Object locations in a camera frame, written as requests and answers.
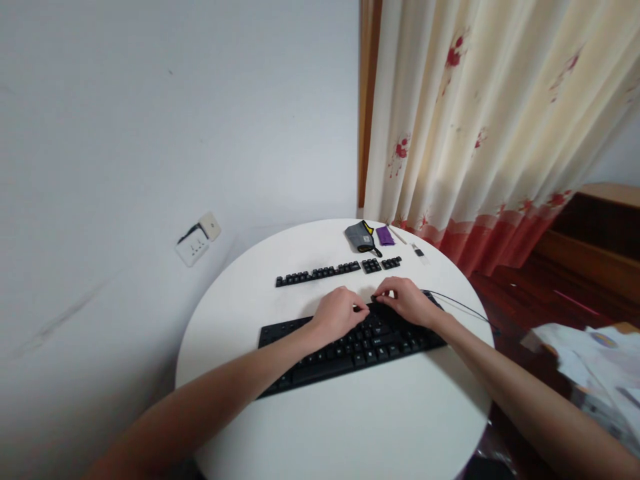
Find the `cream curtain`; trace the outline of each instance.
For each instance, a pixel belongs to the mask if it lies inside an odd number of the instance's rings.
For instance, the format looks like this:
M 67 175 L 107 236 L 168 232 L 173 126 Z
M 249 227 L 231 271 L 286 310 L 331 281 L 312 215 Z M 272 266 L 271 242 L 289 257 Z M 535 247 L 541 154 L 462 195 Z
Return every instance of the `cream curtain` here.
M 364 218 L 520 266 L 640 86 L 640 1 L 385 0 Z

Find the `white round table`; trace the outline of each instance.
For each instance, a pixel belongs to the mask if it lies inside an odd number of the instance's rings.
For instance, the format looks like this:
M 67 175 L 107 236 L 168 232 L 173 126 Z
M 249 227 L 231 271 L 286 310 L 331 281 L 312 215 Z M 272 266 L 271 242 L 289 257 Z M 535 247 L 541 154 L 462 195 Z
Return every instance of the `white round table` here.
M 383 259 L 402 257 L 398 268 L 275 288 L 278 275 L 374 258 L 357 253 L 346 239 L 344 230 L 358 221 L 290 228 L 226 268 L 191 317 L 176 388 L 257 348 L 262 326 L 311 316 L 320 298 L 340 285 L 369 302 L 387 276 L 408 277 L 419 288 L 484 313 L 462 272 L 436 248 L 402 230 L 397 231 L 409 245 L 394 237 L 395 246 L 379 246 Z M 429 265 L 420 262 L 411 242 Z M 486 322 L 436 298 L 493 346 Z M 453 350 L 443 347 L 257 400 L 200 449 L 196 460 L 209 479 L 452 479 L 473 454 L 490 406 L 486 390 Z

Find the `gray pouch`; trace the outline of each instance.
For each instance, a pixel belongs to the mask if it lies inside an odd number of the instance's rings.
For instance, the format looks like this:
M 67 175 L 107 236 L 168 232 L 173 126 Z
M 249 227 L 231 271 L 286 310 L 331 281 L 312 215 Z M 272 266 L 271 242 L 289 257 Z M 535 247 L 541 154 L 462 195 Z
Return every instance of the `gray pouch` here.
M 347 228 L 345 234 L 358 252 L 373 250 L 379 258 L 382 258 L 382 253 L 375 247 L 373 241 L 373 229 L 364 220 Z

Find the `purple object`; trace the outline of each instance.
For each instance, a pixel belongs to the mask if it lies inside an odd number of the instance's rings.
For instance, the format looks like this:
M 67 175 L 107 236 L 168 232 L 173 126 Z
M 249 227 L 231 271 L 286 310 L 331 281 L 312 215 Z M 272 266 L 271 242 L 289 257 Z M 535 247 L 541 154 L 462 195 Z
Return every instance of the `purple object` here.
M 391 232 L 389 231 L 387 226 L 376 228 L 375 231 L 378 233 L 378 240 L 380 240 L 380 245 L 395 245 L 393 237 L 391 236 Z

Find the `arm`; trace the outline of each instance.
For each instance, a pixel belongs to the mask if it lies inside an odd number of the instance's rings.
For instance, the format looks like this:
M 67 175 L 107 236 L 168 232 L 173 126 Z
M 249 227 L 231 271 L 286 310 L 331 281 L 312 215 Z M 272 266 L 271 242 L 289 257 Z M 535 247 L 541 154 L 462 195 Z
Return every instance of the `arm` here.
M 222 430 L 298 360 L 346 335 L 368 314 L 357 294 L 334 290 L 302 328 L 205 373 L 150 408 L 85 478 L 155 478 Z
M 568 400 L 469 332 L 452 315 L 434 306 L 411 280 L 388 278 L 375 295 L 406 320 L 444 338 L 558 473 L 581 479 L 640 478 L 640 461 L 620 442 Z

